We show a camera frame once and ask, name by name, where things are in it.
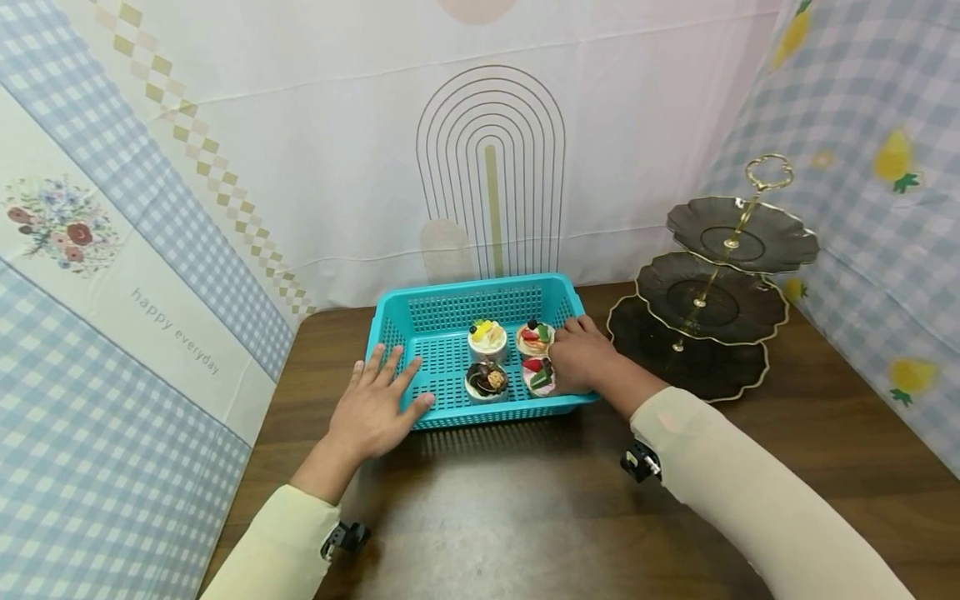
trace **fake cupcake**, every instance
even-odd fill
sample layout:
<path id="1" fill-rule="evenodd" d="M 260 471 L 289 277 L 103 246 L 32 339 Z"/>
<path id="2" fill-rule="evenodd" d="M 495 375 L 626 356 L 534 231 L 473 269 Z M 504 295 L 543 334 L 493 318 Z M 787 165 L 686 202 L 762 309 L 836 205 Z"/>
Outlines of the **fake cupcake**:
<path id="1" fill-rule="evenodd" d="M 473 363 L 464 376 L 464 387 L 474 402 L 496 402 L 507 395 L 510 380 L 493 363 Z"/>
<path id="2" fill-rule="evenodd" d="M 531 319 L 516 332 L 516 349 L 523 358 L 542 358 L 553 344 L 554 329 Z"/>
<path id="3" fill-rule="evenodd" d="M 523 361 L 523 384 L 534 396 L 550 396 L 557 388 L 557 377 L 550 359 L 544 356 Z"/>
<path id="4" fill-rule="evenodd" d="M 467 344 L 478 363 L 503 363 L 507 360 L 507 330 L 496 321 L 477 321 L 470 326 Z"/>

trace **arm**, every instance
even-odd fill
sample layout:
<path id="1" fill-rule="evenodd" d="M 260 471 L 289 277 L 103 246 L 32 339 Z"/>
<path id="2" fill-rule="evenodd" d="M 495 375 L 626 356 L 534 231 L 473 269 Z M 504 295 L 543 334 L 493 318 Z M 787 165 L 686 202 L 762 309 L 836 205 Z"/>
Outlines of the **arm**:
<path id="1" fill-rule="evenodd" d="M 730 540 L 775 597 L 913 597 L 870 544 L 769 452 L 696 396 L 616 354 L 589 317 L 571 321 L 551 349 L 558 376 L 570 373 L 566 385 L 597 390 L 630 420 L 660 457 L 663 485 Z"/>
<path id="2" fill-rule="evenodd" d="M 260 509 L 202 600 L 310 600 L 317 593 L 329 567 L 321 548 L 340 522 L 338 505 L 354 473 L 396 447 L 434 401 L 420 396 L 401 413 L 400 397 L 420 359 L 393 380 L 403 348 L 394 348 L 380 370 L 383 351 L 377 346 L 366 364 L 354 365 L 329 432 Z"/>

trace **dark wood tabletop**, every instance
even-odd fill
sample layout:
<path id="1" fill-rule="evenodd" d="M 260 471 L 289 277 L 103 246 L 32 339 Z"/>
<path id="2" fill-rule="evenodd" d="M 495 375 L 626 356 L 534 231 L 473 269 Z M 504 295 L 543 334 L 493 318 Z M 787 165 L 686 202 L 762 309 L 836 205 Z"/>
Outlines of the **dark wood tabletop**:
<path id="1" fill-rule="evenodd" d="M 579 290 L 599 324 L 633 291 Z M 372 314 L 303 323 L 208 578 L 326 431 Z M 960 598 L 960 483 L 798 311 L 768 345 L 765 383 L 717 408 L 825 497 L 918 598 Z M 769 598 L 707 523 L 656 481 L 620 470 L 630 441 L 603 402 L 414 433 L 351 484 L 344 520 L 373 539 L 359 556 L 338 556 L 317 598 Z"/>

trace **beige sleeve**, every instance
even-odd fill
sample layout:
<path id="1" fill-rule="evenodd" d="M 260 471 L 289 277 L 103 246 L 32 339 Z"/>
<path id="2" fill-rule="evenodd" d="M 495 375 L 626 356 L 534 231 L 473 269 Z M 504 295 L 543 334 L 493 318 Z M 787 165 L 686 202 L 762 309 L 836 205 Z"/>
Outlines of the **beige sleeve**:
<path id="1" fill-rule="evenodd" d="M 340 509 L 283 486 L 267 500 L 201 600 L 311 600 L 329 563 L 321 556 Z"/>
<path id="2" fill-rule="evenodd" d="M 668 388 L 630 420 L 663 485 L 720 531 L 778 600 L 913 596 L 827 502 L 696 396 Z"/>

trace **dark glass plate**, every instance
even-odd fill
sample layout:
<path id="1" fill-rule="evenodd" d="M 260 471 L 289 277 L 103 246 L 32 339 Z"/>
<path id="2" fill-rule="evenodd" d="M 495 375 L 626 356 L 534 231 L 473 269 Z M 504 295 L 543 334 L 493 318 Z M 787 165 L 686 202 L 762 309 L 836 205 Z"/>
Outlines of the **dark glass plate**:
<path id="1" fill-rule="evenodd" d="M 694 301 L 711 279 L 706 305 L 697 307 Z M 636 293 L 664 324 L 698 340 L 756 344 L 777 335 L 787 321 L 786 300 L 776 285 L 688 252 L 657 256 L 640 269 Z"/>
<path id="2" fill-rule="evenodd" d="M 616 351 L 670 385 L 707 402 L 733 400 L 763 382 L 769 370 L 767 348 L 723 346 L 710 340 L 685 339 L 667 328 L 637 296 L 620 299 L 607 318 Z M 673 345 L 684 341 L 684 351 Z"/>
<path id="3" fill-rule="evenodd" d="M 797 217 L 765 203 L 757 204 L 737 247 L 728 249 L 724 242 L 736 231 L 747 203 L 723 196 L 694 198 L 674 206 L 666 226 L 688 251 L 746 273 L 787 273 L 816 259 L 820 252 L 816 234 Z"/>

